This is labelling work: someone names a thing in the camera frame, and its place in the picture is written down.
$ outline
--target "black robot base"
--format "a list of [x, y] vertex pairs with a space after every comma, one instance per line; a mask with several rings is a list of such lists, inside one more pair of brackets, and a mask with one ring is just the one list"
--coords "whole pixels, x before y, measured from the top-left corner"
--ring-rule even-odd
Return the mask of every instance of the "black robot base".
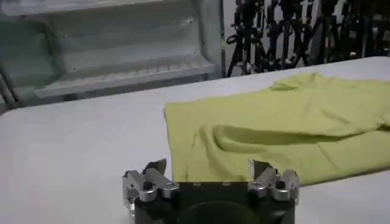
[[294, 224], [298, 176], [267, 167], [251, 182], [173, 182], [149, 165], [123, 176], [133, 224]]

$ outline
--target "yellow cloth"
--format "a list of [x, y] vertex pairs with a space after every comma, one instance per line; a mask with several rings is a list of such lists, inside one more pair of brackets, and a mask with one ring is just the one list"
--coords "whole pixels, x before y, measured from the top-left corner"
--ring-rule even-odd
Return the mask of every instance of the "yellow cloth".
[[247, 181], [249, 159], [301, 185], [390, 167], [390, 82], [290, 77], [268, 89], [169, 103], [176, 181]]

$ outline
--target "metal bracket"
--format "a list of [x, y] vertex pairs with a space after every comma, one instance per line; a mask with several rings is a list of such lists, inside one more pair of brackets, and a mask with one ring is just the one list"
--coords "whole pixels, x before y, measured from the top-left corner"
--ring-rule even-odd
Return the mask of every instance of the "metal bracket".
[[285, 173], [275, 182], [272, 188], [272, 197], [277, 201], [297, 200], [299, 196], [299, 177], [293, 170]]
[[277, 170], [271, 167], [268, 167], [261, 173], [255, 181], [248, 183], [248, 190], [255, 191], [258, 198], [263, 198], [268, 194], [268, 188], [275, 181], [277, 177]]
[[154, 183], [160, 190], [164, 198], [172, 198], [173, 193], [179, 190], [179, 184], [164, 177], [154, 168], [146, 170], [146, 180]]
[[179, 190], [179, 184], [164, 177], [166, 160], [161, 159], [149, 163], [142, 173], [136, 170], [127, 171], [122, 177], [124, 205], [130, 209], [136, 198], [150, 202], [157, 198], [157, 190], [161, 196], [172, 198]]

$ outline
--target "white tabletop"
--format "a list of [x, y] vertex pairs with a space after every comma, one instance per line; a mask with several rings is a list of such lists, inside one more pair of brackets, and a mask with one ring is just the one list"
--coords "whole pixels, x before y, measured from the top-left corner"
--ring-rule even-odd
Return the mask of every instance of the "white tabletop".
[[[292, 74], [390, 80], [390, 58], [23, 108], [0, 116], [0, 223], [125, 224], [121, 175], [171, 156], [167, 102], [246, 93]], [[388, 223], [390, 172], [303, 187], [297, 223]]]

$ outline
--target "white shelf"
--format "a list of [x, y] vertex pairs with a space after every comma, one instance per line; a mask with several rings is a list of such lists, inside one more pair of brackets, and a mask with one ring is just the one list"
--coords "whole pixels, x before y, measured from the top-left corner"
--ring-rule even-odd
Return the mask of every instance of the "white shelf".
[[62, 96], [96, 89], [207, 74], [215, 70], [216, 65], [211, 64], [201, 55], [180, 55], [66, 74], [58, 81], [35, 90], [35, 93], [38, 97]]
[[8, 16], [20, 16], [98, 9], [159, 1], [164, 0], [3, 0], [0, 8]]

